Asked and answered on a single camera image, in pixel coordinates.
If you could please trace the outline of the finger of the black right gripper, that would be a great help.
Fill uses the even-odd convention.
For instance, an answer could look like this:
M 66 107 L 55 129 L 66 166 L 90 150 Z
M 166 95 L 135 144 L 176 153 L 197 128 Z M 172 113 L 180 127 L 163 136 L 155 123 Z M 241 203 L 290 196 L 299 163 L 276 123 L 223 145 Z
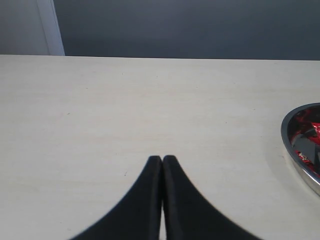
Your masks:
M 314 166 L 314 171 L 320 174 L 320 146 L 313 141 L 311 141 L 310 145 L 309 158 Z

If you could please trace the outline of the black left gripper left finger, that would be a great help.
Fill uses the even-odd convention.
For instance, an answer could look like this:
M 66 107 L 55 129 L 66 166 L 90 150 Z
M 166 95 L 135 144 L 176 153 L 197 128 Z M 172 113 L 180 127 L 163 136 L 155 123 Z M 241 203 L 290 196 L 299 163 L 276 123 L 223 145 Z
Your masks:
M 74 240 L 158 240 L 162 214 L 162 160 L 153 155 L 126 195 Z

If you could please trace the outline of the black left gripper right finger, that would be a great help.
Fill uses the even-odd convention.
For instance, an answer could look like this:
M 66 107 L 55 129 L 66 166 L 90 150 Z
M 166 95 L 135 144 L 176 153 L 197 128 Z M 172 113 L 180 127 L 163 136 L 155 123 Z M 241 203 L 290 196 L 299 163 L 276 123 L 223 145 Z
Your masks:
M 212 206 L 174 155 L 163 158 L 163 208 L 168 240 L 257 240 Z

